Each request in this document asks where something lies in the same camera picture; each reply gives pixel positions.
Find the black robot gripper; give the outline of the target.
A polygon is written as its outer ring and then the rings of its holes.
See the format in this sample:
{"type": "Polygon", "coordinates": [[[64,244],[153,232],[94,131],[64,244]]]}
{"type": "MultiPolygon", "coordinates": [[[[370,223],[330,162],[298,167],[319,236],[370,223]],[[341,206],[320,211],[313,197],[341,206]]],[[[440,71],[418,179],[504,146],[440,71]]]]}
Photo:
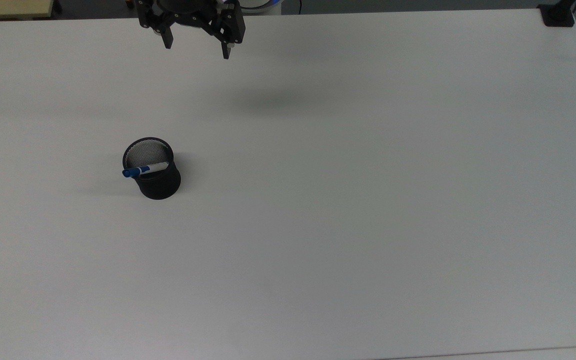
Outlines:
{"type": "Polygon", "coordinates": [[[243,42],[246,25],[238,0],[137,0],[137,18],[172,48],[171,26],[200,28],[221,43],[222,57],[230,59],[234,44],[243,42]]]}

